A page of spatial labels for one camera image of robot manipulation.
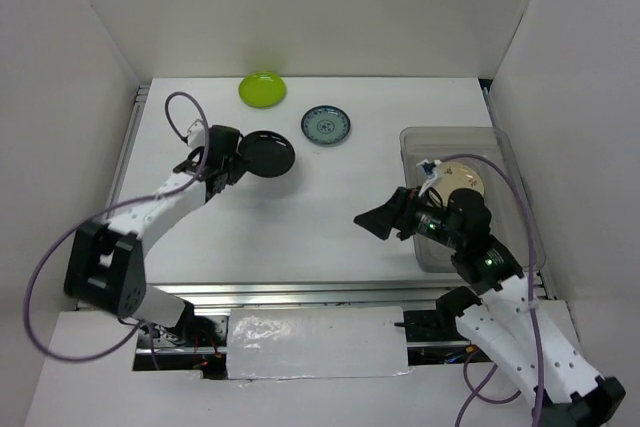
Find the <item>black plate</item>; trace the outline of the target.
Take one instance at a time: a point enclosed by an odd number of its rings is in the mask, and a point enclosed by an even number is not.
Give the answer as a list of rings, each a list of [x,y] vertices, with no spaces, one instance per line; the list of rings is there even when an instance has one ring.
[[[245,136],[238,152],[246,170],[258,177],[276,178],[286,174],[295,163],[295,150],[281,134],[259,130]]]

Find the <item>green plate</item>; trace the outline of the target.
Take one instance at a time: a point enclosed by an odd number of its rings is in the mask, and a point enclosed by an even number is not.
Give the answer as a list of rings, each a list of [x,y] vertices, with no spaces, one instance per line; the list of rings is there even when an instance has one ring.
[[[243,78],[238,86],[238,94],[249,107],[270,108],[286,97],[287,87],[278,74],[262,71]]]

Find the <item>cream plate with brown flowers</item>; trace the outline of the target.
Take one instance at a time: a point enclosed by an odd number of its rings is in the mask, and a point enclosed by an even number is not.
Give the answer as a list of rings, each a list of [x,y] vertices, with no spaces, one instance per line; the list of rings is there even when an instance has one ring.
[[[441,163],[437,168],[437,179],[433,188],[439,194],[444,204],[450,195],[458,189],[471,189],[483,195],[485,186],[480,175],[471,167],[457,161]]]

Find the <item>small blue floral plate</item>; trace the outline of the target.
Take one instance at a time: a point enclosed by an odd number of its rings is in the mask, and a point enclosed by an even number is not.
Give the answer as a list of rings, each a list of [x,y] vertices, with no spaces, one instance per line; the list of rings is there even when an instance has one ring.
[[[309,109],[300,122],[303,135],[320,146],[333,146],[343,142],[351,133],[351,120],[340,108],[319,105]]]

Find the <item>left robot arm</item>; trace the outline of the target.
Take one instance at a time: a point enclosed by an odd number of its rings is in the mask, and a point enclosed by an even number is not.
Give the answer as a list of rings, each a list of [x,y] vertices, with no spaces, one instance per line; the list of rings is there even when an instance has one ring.
[[[86,221],[75,233],[64,293],[118,318],[161,328],[176,346],[196,337],[201,319],[192,303],[147,283],[145,257],[151,247],[191,212],[203,207],[246,170],[235,128],[196,127],[191,152],[151,195],[105,222]]]

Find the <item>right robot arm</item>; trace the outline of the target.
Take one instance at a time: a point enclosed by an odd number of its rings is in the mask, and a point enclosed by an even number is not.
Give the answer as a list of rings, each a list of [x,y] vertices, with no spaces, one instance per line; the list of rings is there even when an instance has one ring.
[[[611,419],[624,387],[599,373],[538,310],[523,268],[491,233],[480,193],[457,189],[437,205],[400,187],[354,222],[382,240],[419,235],[452,249],[451,263],[466,284],[437,300],[436,328],[469,340],[495,363],[531,405],[534,425],[602,426]]]

